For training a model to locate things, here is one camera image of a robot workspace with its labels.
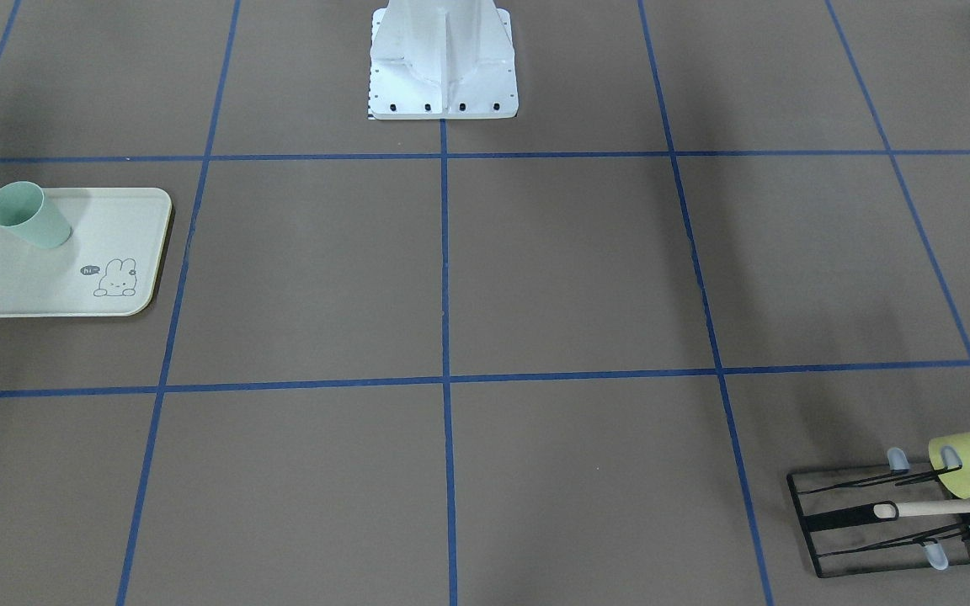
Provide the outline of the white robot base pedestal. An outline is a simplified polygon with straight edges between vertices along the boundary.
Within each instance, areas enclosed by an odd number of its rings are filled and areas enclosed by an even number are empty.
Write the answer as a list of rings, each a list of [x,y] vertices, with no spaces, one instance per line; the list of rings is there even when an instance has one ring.
[[[519,112],[511,15],[493,1],[390,1],[370,23],[370,119],[499,120]]]

